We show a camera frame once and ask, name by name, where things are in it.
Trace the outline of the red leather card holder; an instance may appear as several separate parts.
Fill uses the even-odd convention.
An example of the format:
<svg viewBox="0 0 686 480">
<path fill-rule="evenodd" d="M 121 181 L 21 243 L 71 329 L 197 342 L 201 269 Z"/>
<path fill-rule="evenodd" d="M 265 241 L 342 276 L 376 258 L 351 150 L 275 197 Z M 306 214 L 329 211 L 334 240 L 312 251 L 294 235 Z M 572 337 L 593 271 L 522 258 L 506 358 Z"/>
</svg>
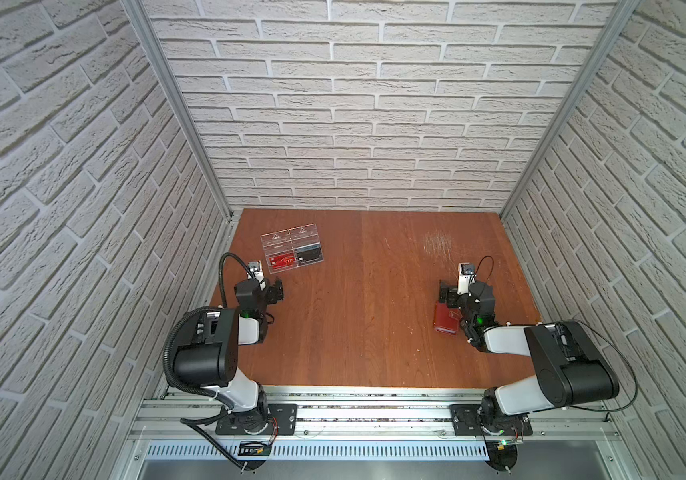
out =
<svg viewBox="0 0 686 480">
<path fill-rule="evenodd" d="M 436 332 L 455 335 L 462 320 L 461 311 L 449 307 L 446 303 L 437 302 L 434 309 L 433 328 Z"/>
</svg>

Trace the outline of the clear acrylic card organizer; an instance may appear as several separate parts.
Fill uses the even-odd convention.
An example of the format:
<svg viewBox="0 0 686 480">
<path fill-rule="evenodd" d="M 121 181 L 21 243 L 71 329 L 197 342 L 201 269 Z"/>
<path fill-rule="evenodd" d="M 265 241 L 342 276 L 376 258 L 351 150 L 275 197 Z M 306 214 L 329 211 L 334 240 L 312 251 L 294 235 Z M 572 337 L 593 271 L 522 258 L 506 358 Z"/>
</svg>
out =
<svg viewBox="0 0 686 480">
<path fill-rule="evenodd" d="M 299 247 L 315 243 L 321 244 L 316 224 L 307 224 L 303 226 L 294 227 L 291 229 L 267 233 L 262 235 L 260 237 L 260 240 L 267 261 L 268 270 L 272 274 L 293 270 L 296 268 L 313 264 L 298 265 L 296 259 L 295 265 L 290 268 L 273 269 L 269 263 L 269 258 L 271 256 L 288 252 L 292 252 L 295 255 L 295 250 Z"/>
</svg>

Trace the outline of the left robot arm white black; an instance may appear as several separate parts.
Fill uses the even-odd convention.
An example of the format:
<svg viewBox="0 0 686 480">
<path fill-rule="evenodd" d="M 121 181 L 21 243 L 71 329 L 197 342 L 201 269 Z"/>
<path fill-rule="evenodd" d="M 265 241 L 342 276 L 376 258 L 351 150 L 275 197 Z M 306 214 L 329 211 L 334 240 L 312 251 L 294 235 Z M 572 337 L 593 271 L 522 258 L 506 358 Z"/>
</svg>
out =
<svg viewBox="0 0 686 480">
<path fill-rule="evenodd" d="M 284 298 L 280 279 L 246 279 L 235 287 L 237 306 L 200 307 L 170 330 L 162 364 L 168 384 L 219 401 L 226 418 L 249 435 L 274 426 L 265 390 L 238 368 L 239 348 L 265 341 L 274 317 L 267 312 Z"/>
</svg>

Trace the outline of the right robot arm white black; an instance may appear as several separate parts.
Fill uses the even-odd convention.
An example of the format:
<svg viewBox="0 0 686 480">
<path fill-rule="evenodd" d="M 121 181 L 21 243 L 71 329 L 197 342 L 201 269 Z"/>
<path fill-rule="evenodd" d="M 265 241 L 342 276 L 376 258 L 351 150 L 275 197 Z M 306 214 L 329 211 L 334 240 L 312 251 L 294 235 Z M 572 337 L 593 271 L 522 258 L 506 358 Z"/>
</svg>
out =
<svg viewBox="0 0 686 480">
<path fill-rule="evenodd" d="M 534 374 L 485 391 L 475 421 L 490 435 L 525 432 L 534 412 L 615 398 L 617 375 L 576 321 L 500 324 L 493 290 L 483 282 L 439 283 L 435 318 L 446 318 L 482 353 L 531 360 Z"/>
</svg>

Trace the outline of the red card in organizer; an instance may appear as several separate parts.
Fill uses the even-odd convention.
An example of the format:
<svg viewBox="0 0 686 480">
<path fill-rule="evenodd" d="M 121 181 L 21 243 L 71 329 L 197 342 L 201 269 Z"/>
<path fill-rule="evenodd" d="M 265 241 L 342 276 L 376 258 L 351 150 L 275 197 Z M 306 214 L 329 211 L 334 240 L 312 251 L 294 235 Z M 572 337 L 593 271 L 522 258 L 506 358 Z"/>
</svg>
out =
<svg viewBox="0 0 686 480">
<path fill-rule="evenodd" d="M 273 269 L 285 269 L 295 265 L 296 258 L 292 252 L 271 256 L 269 263 Z"/>
</svg>

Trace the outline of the black VIP card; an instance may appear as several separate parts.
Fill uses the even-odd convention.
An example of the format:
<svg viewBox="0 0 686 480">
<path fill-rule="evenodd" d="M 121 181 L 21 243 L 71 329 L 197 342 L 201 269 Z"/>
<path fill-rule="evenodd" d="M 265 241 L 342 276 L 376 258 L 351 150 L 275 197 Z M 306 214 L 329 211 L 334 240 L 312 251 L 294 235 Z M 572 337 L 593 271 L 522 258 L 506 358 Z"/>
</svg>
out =
<svg viewBox="0 0 686 480">
<path fill-rule="evenodd" d="M 308 265 L 321 262 L 323 252 L 320 243 L 309 244 L 295 250 L 298 265 Z"/>
</svg>

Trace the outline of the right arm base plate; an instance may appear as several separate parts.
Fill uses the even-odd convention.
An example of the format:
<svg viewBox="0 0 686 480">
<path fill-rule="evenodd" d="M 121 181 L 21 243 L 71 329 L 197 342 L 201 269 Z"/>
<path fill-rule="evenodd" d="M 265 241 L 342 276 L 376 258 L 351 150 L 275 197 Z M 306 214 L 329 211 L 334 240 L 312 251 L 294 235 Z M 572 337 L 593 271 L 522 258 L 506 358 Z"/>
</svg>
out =
<svg viewBox="0 0 686 480">
<path fill-rule="evenodd" d="M 481 404 L 453 404 L 450 419 L 456 436 L 511 436 L 533 434 L 529 417 L 525 414 L 509 416 Z"/>
</svg>

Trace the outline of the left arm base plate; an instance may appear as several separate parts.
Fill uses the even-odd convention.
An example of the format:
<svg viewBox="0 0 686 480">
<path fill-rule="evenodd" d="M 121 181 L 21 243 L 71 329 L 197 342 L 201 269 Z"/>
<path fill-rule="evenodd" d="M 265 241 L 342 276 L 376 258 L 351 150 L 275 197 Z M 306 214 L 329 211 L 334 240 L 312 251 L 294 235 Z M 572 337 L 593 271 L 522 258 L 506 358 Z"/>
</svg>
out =
<svg viewBox="0 0 686 480">
<path fill-rule="evenodd" d="M 297 404 L 271 403 L 224 417 L 217 422 L 215 432 L 219 436 L 292 436 L 297 415 Z"/>
</svg>

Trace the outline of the aluminium rail frame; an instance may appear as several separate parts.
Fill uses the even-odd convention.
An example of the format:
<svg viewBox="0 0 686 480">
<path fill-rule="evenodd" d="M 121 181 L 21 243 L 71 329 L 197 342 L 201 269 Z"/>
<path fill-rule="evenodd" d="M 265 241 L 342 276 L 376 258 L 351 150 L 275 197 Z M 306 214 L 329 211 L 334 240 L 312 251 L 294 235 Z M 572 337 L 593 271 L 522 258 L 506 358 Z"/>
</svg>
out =
<svg viewBox="0 0 686 480">
<path fill-rule="evenodd" d="M 617 426 L 598 405 L 560 408 L 484 428 L 480 389 L 269 386 L 279 436 L 265 459 L 485 461 L 527 443 L 587 442 L 612 479 L 637 479 Z M 135 414 L 113 479 L 137 479 L 152 460 L 222 460 L 182 419 L 216 416 L 214 400 L 170 388 Z"/>
</svg>

